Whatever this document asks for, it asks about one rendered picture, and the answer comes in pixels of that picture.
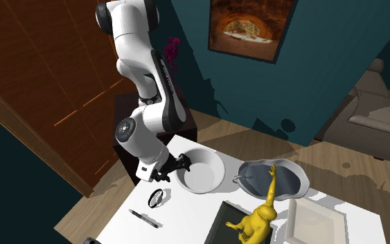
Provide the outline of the brown wooden door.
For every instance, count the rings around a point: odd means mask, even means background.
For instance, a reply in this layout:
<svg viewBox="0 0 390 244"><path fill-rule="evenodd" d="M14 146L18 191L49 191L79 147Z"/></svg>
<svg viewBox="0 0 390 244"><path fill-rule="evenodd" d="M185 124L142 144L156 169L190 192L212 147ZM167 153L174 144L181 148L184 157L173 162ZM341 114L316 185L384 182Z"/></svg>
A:
<svg viewBox="0 0 390 244"><path fill-rule="evenodd" d="M117 160L114 97L136 90L101 1L0 0L0 124L85 197Z"/></svg>

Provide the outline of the orange cave wall picture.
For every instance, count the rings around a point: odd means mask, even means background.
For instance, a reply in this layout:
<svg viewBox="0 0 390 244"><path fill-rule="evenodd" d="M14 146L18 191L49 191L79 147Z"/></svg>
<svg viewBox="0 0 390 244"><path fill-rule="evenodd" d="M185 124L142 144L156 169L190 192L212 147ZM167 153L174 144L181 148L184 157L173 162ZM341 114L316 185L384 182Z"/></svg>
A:
<svg viewBox="0 0 390 244"><path fill-rule="evenodd" d="M208 50L276 63L299 0L211 0Z"/></svg>

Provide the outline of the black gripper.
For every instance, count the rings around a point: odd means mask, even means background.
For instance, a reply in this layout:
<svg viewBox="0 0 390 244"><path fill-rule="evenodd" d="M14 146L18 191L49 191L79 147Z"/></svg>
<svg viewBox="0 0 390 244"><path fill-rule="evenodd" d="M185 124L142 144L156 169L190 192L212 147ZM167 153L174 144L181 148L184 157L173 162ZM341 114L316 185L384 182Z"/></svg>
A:
<svg viewBox="0 0 390 244"><path fill-rule="evenodd" d="M174 156L169 156L164 165L160 168L160 172L153 170L151 178L156 182L167 181L170 182L168 177L169 172L177 169L185 169L190 172L191 160L184 153L180 154L176 159Z"/></svg>

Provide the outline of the white round bowl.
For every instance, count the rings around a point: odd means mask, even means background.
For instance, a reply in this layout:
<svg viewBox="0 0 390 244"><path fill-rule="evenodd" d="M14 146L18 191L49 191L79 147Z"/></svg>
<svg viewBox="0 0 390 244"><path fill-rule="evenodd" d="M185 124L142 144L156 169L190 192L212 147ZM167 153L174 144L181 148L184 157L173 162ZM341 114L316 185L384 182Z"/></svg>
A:
<svg viewBox="0 0 390 244"><path fill-rule="evenodd" d="M208 148L194 148L184 152L190 159L189 171L181 168L175 171L179 185L196 194L214 191L225 177L225 165L221 157Z"/></svg>

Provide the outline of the wavy white grey dish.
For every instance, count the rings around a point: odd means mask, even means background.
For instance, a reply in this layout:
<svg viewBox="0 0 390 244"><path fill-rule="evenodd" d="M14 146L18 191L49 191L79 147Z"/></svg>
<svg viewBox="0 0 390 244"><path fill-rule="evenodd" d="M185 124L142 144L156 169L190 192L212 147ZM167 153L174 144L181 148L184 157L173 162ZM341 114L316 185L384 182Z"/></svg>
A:
<svg viewBox="0 0 390 244"><path fill-rule="evenodd" d="M272 182L269 172L273 165L277 175L275 200L302 198L308 192L310 181L305 171L295 162L283 158L245 161L232 181L249 195L265 200Z"/></svg>

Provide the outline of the black pen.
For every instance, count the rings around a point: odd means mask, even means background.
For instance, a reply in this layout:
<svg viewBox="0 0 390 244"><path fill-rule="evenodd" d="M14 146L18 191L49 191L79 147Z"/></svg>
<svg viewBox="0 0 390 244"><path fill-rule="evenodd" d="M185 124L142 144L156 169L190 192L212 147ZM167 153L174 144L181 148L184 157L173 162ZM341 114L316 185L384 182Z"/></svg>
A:
<svg viewBox="0 0 390 244"><path fill-rule="evenodd" d="M146 222L147 224L153 226L154 228L159 228L159 226L152 222L151 220L147 219L145 216L142 216L141 214L137 213L136 211L129 209L129 212L136 216L137 218L141 219L142 221Z"/></svg>

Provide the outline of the magenta figure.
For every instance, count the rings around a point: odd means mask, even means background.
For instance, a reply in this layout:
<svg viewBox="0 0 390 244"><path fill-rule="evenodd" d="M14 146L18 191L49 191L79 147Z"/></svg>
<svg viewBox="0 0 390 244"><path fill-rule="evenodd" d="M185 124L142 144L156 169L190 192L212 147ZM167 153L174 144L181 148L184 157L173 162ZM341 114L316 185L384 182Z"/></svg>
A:
<svg viewBox="0 0 390 244"><path fill-rule="evenodd" d="M178 47L180 44L181 40L178 37L169 37L168 44L164 47L164 55L170 66L172 79L174 79L175 73L177 72L177 67L174 65L173 61L178 56Z"/></svg>

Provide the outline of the grey sofa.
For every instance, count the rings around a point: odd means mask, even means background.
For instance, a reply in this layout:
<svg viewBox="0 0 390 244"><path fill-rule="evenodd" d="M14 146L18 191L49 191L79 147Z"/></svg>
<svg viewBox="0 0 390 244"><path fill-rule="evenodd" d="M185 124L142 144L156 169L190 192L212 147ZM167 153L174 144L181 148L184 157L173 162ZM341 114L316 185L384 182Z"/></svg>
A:
<svg viewBox="0 0 390 244"><path fill-rule="evenodd" d="M390 93L374 59L331 117L315 135L318 141L390 160Z"/></svg>

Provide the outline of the dark flat tablet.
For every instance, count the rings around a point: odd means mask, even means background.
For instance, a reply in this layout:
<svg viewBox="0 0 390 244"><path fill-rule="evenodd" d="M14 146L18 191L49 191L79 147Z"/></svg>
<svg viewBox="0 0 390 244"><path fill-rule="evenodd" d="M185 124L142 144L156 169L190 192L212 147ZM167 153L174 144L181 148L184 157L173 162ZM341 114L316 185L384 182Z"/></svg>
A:
<svg viewBox="0 0 390 244"><path fill-rule="evenodd" d="M238 234L241 233L241 231L236 231L227 227L226 222L231 222L236 225L245 216L248 216L248 214L227 202L223 202L204 244L242 244L238 239ZM270 244L270 240L271 232L261 244Z"/></svg>

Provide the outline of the yellow animal figure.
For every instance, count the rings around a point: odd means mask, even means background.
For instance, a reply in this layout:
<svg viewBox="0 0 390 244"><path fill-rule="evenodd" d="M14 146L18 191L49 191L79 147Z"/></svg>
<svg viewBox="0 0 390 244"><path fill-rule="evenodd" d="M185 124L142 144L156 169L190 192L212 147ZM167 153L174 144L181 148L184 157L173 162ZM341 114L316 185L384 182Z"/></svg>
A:
<svg viewBox="0 0 390 244"><path fill-rule="evenodd" d="M250 215L245 216L236 225L226 222L227 227L241 231L238 234L238 239L242 244L261 244L271 232L270 223L277 217L277 212L274 209L277 177L274 164L271 166L269 174L272 176L272 181L265 203L254 209Z"/></svg>

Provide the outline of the white square tray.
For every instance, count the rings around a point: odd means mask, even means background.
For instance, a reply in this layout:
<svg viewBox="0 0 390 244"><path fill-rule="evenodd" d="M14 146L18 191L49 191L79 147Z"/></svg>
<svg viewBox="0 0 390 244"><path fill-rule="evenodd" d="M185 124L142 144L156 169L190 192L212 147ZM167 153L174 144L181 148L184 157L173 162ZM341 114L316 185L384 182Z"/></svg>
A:
<svg viewBox="0 0 390 244"><path fill-rule="evenodd" d="M291 199L284 241L289 244L348 244L346 215L312 200Z"/></svg>

